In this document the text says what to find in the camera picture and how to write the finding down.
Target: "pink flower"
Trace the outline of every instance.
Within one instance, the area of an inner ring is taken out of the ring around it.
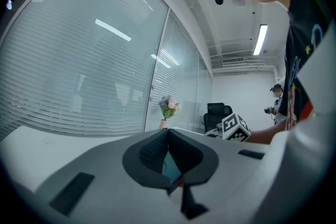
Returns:
[[[168,103],[168,108],[174,109],[174,107],[175,107],[175,104],[173,102]]]
[[[169,103],[174,103],[176,104],[176,101],[173,98],[169,98]]]

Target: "person's arm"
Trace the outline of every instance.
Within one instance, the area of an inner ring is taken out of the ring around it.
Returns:
[[[273,136],[277,133],[284,131],[286,126],[286,120],[281,121],[277,125],[274,125],[268,129],[251,132],[250,138],[246,142],[259,143],[259,144],[270,144]]]

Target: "person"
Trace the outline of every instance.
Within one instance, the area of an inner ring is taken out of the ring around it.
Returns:
[[[313,107],[297,78],[298,71],[311,57],[332,21],[325,0],[251,0],[258,3],[277,2],[289,15],[286,41],[286,79],[279,113],[287,116],[266,130],[254,131],[248,142],[269,144],[275,134],[289,130],[310,116]]]
[[[274,124],[278,124],[282,121],[284,121],[287,117],[285,115],[282,115],[279,112],[279,107],[281,106],[281,101],[282,101],[282,96],[283,96],[283,90],[282,90],[282,86],[280,84],[275,84],[271,89],[271,92],[273,92],[273,96],[275,98],[278,98],[275,102],[274,102],[274,109],[271,112],[273,115],[275,115],[275,119],[274,119]]]

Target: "air vent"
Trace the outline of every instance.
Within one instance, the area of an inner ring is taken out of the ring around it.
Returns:
[[[241,63],[244,62],[245,58],[244,57],[234,57],[234,58],[226,58],[222,60],[222,64],[224,65],[228,65],[230,63]]]

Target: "black slot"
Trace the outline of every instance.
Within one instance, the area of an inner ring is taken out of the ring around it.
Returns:
[[[93,179],[93,175],[79,173],[51,202],[49,202],[49,205],[61,214],[68,216]]]
[[[244,156],[247,156],[247,157],[251,157],[251,158],[254,158],[254,159],[262,159],[263,156],[264,156],[264,153],[255,152],[255,151],[248,151],[248,150],[241,150],[241,151],[238,152],[238,154],[244,155]]]

